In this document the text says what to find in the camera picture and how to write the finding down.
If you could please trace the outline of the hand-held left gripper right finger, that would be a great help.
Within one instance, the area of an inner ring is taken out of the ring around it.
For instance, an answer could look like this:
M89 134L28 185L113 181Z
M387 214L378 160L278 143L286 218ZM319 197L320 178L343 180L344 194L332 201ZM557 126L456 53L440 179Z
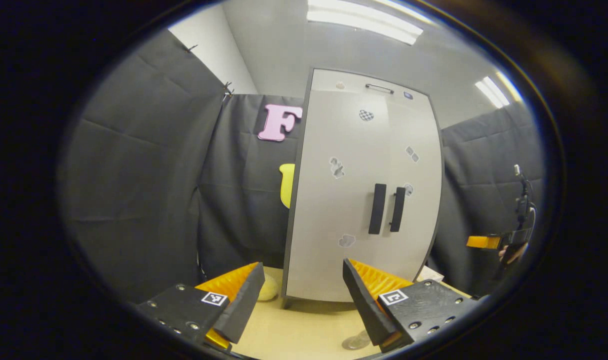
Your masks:
M413 283L349 258L342 276L370 341L382 353L436 337L477 305L475 297L440 281Z

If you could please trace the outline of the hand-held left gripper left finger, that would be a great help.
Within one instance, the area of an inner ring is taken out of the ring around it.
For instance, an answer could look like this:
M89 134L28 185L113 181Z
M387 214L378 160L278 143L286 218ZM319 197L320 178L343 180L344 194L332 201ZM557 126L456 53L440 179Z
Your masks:
M178 337L226 352L240 341L264 282L262 262L253 262L199 285L172 285L136 308Z

